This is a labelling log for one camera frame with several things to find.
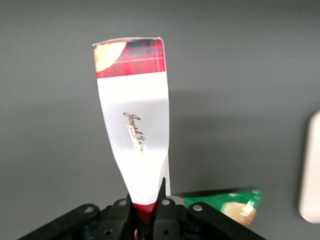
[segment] gray wall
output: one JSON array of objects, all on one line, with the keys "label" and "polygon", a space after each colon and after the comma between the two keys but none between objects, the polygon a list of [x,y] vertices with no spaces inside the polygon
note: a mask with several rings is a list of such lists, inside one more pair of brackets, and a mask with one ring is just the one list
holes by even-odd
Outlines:
[{"label": "gray wall", "polygon": [[320,109],[319,1],[1,1],[0,239],[125,196],[91,44],[164,39],[173,193],[254,186],[251,229],[318,239],[297,211]]}]

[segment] gold script logo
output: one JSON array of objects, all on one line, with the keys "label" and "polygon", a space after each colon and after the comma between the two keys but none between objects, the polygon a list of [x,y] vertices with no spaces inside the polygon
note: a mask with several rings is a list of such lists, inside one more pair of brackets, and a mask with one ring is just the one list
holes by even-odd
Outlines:
[{"label": "gold script logo", "polygon": [[144,137],[144,134],[140,131],[138,131],[136,122],[137,120],[141,120],[140,117],[134,114],[129,114],[127,112],[124,112],[123,115],[125,115],[128,120],[129,124],[125,125],[130,133],[133,146],[137,153],[142,154],[144,150],[147,149],[146,141],[147,139]]}]

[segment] red tartan band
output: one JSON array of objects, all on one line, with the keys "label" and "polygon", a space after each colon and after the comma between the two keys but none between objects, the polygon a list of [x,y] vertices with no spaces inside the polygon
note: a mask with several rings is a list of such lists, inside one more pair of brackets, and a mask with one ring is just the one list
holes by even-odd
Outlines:
[{"label": "red tartan band", "polygon": [[115,63],[96,73],[97,79],[166,71],[163,42],[140,39],[127,42]]}]

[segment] green wrapper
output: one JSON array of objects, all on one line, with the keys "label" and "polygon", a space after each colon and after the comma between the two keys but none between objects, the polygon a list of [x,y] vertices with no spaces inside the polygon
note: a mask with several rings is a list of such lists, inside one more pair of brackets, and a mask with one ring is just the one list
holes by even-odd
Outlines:
[{"label": "green wrapper", "polygon": [[231,192],[208,196],[184,197],[184,206],[202,202],[219,210],[236,222],[248,227],[255,218],[262,193],[258,190],[250,192]]}]

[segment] snack package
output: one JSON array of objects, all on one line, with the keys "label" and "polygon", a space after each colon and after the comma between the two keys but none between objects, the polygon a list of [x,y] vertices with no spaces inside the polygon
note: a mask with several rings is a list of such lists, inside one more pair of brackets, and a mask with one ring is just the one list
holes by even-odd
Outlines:
[{"label": "snack package", "polygon": [[93,44],[101,109],[115,161],[140,219],[149,223],[169,183],[169,95],[163,40]]},{"label": "snack package", "polygon": [[203,202],[219,210],[229,218],[245,227],[249,227],[257,214],[257,208],[262,193],[258,190],[251,192],[231,192],[209,196],[184,197],[184,206]]}]

